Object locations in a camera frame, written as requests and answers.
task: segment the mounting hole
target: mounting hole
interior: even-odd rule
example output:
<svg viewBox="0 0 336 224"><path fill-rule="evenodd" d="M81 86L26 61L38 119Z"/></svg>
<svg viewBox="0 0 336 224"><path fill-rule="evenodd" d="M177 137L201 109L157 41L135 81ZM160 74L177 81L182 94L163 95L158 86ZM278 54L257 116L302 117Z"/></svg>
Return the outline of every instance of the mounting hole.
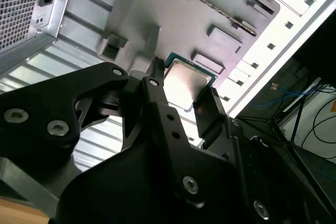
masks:
<svg viewBox="0 0 336 224"><path fill-rule="evenodd" d="M4 113L4 118L8 123L23 123L28 120L29 115L22 109L10 109Z"/></svg>
<svg viewBox="0 0 336 224"><path fill-rule="evenodd" d="M288 28L288 29L291 29L292 27L293 27L293 23L291 23L291 22L287 22L287 23L285 23L285 26Z"/></svg>
<svg viewBox="0 0 336 224"><path fill-rule="evenodd" d="M275 48L275 45L272 44L272 43L270 43L270 44L267 45L267 47L268 47L269 49L273 50L273 49Z"/></svg>
<svg viewBox="0 0 336 224"><path fill-rule="evenodd" d="M168 118L170 121L174 121L174 119L175 119L172 115L169 115L169 114L167 115L167 118Z"/></svg>
<svg viewBox="0 0 336 224"><path fill-rule="evenodd" d="M113 73L115 73L117 76L122 76L122 72L117 68L113 69Z"/></svg>
<svg viewBox="0 0 336 224"><path fill-rule="evenodd" d="M177 132L175 132L175 131L172 132L172 135L173 135L173 137L176 138L176 139L179 139L179 138L181 137L181 136L180 136Z"/></svg>

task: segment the black cable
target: black cable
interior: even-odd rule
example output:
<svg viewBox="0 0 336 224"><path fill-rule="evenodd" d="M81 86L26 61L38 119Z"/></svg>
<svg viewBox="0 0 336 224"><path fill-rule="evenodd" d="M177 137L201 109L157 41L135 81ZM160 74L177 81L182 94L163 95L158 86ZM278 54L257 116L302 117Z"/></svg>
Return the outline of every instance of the black cable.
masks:
<svg viewBox="0 0 336 224"><path fill-rule="evenodd" d="M317 117L318 117L318 115L320 114L320 112L329 104L329 103L331 103L331 102L333 102L333 101L335 101L336 100L336 98L333 98L333 99L331 99L329 102L327 102L325 105L323 105L321 108L320 108L320 110L317 112L317 114L315 115L315 117L314 117L314 121L313 121L313 133L314 133L314 136L318 139L318 140L320 140L321 142L323 142L323 143L326 143L326 144L335 144L336 142L327 142L327 141L325 141L325 140L322 140L321 138L319 138L317 135L316 135L316 131L315 131L315 123L316 123L316 119L317 119Z"/></svg>
<svg viewBox="0 0 336 224"><path fill-rule="evenodd" d="M332 117L330 117L330 118L324 119L324 120L322 120L321 122L319 122L317 125L315 125L315 126L308 132L307 136L306 136L306 137L304 138L304 140L302 141L302 143L301 143L301 148L303 148L304 143L306 142L308 136L309 136L310 133L314 130L315 127L317 127L317 126L319 126L320 124L324 123L325 121L328 121L328 120L333 119L333 118L336 118L336 115L334 115L334 116L332 116ZM333 156L333 157L322 157L322 158L325 158L325 159L333 159L333 158L335 158L335 157L336 157L336 156Z"/></svg>

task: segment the wire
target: wire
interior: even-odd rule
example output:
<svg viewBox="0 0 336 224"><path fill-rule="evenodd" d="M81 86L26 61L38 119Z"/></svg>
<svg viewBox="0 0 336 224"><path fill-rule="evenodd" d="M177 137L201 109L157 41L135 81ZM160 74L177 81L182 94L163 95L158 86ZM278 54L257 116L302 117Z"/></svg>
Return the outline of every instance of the wire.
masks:
<svg viewBox="0 0 336 224"><path fill-rule="evenodd" d="M320 140L321 142L323 142L323 143L326 143L326 144L335 144L336 142L327 142L327 141L325 141L325 140L322 140L321 138L319 138L317 135L316 135L316 131L315 131L315 123L316 123L316 119L317 119L317 117L318 117L318 115L320 114L320 112L329 104L329 103L331 103L331 102L333 102L333 101L335 101L336 100L336 98L333 98L333 99L331 99L329 102L327 102L325 105L323 105L321 108L320 108L320 110L316 113L316 115L315 115L315 117L314 117L314 121L313 121L313 133L314 133L314 136L318 139L318 140Z"/></svg>
<svg viewBox="0 0 336 224"><path fill-rule="evenodd" d="M300 96L300 95L307 95L307 94L311 94L314 90L309 90L308 92L306 93L303 93L304 91L300 91L300 92L297 92L297 93L291 93L291 92L288 92L288 95L284 95L282 98L279 98L277 100L274 100L274 101L271 101L271 102L268 102L268 103L263 103L263 104L253 104L253 106L255 107L262 107L262 106L269 106L269 105L272 105L274 103L277 103L279 101L283 102L284 99L286 98L289 98L289 97L294 97L294 96Z"/></svg>
<svg viewBox="0 0 336 224"><path fill-rule="evenodd" d="M317 127L317 126L319 126L320 124L324 123L325 121L328 121L328 120L333 119L333 118L336 118L336 115L334 115L334 116L332 116L332 117L330 117L330 118L324 119L323 121L321 121L321 122L319 122L317 125L315 125L315 126L308 132L308 134L306 135L306 137L305 137L304 140L302 141L302 143L301 143L301 148L303 148L304 143L306 142L306 140L308 139L308 136L310 135L310 133L313 131L313 129L314 129L315 127ZM333 157L322 157L322 158L325 158L325 159L333 159L333 158L336 158L336 156L333 156Z"/></svg>

